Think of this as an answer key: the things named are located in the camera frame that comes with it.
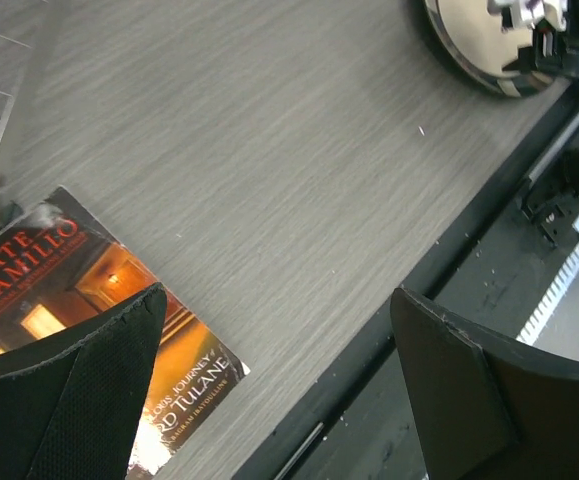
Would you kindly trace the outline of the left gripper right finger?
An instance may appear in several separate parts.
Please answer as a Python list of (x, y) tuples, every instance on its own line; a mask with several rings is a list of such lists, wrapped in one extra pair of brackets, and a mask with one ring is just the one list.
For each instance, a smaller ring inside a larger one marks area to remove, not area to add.
[(390, 309), (430, 478), (579, 479), (579, 361), (406, 288)]

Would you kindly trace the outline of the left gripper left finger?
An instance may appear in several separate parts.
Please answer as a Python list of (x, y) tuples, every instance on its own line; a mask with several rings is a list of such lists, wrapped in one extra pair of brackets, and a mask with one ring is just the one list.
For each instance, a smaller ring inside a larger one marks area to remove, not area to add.
[(167, 299), (155, 283), (0, 355), (0, 479), (123, 479)]

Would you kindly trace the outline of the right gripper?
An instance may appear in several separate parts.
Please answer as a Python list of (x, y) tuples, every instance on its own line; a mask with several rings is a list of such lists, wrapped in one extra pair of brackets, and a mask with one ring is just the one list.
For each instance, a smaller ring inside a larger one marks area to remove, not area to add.
[(541, 73), (549, 76), (579, 76), (579, 30), (557, 31), (541, 21), (532, 30), (531, 43), (519, 47), (517, 56), (502, 67), (503, 72)]

